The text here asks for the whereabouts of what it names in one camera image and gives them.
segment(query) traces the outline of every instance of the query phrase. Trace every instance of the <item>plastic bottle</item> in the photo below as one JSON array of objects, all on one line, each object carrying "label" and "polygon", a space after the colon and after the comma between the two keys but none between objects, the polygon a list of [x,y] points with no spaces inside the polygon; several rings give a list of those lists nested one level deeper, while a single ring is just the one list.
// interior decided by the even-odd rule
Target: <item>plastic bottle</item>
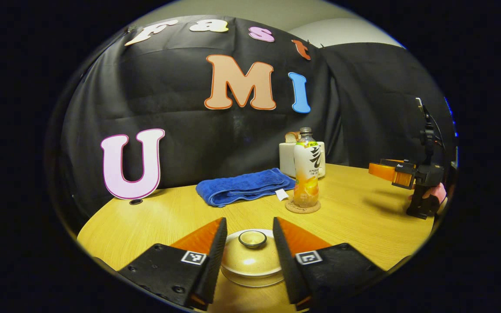
[{"label": "plastic bottle", "polygon": [[294,147],[295,177],[294,204],[309,208],[318,202],[318,172],[320,145],[312,138],[310,127],[301,128],[301,139]]}]

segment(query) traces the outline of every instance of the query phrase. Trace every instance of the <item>bread slice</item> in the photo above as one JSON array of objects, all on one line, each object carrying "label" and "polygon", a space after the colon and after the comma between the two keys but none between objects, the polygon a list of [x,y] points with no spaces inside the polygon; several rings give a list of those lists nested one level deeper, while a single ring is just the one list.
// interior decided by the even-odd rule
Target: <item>bread slice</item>
[{"label": "bread slice", "polygon": [[286,143],[296,143],[301,138],[301,133],[298,131],[290,131],[286,133]]}]

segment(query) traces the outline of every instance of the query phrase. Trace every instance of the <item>hand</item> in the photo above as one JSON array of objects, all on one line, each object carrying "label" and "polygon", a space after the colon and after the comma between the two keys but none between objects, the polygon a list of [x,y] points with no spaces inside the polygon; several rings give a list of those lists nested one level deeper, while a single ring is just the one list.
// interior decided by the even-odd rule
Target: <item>hand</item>
[{"label": "hand", "polygon": [[[439,203],[442,204],[444,198],[446,197],[446,190],[444,189],[444,184],[440,183],[438,186],[432,187],[429,190],[427,190],[425,194],[423,194],[423,199],[428,198],[430,195],[433,195],[436,198],[438,198]],[[413,195],[408,196],[409,200],[412,200],[412,198]]]}]

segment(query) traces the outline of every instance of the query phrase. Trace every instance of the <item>cork coaster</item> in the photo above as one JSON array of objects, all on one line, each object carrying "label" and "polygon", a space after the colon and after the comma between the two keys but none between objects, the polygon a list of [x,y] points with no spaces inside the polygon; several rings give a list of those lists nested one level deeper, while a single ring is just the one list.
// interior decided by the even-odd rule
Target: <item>cork coaster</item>
[{"label": "cork coaster", "polygon": [[290,210],[293,213],[298,213],[298,214],[308,214],[312,212],[316,212],[320,210],[320,201],[316,202],[314,206],[311,206],[309,208],[301,208],[297,204],[294,204],[293,200],[287,200],[286,202],[286,209]]}]

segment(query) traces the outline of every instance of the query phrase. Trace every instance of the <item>white toaster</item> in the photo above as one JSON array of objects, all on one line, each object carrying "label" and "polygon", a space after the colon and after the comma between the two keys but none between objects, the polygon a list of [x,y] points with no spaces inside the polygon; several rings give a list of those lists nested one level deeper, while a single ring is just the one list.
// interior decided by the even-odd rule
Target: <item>white toaster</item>
[{"label": "white toaster", "polygon": [[[326,175],[326,149],[323,141],[316,142],[320,145],[320,168],[318,168],[318,178],[320,178]],[[280,171],[291,177],[295,177],[294,147],[295,143],[280,143]]]}]

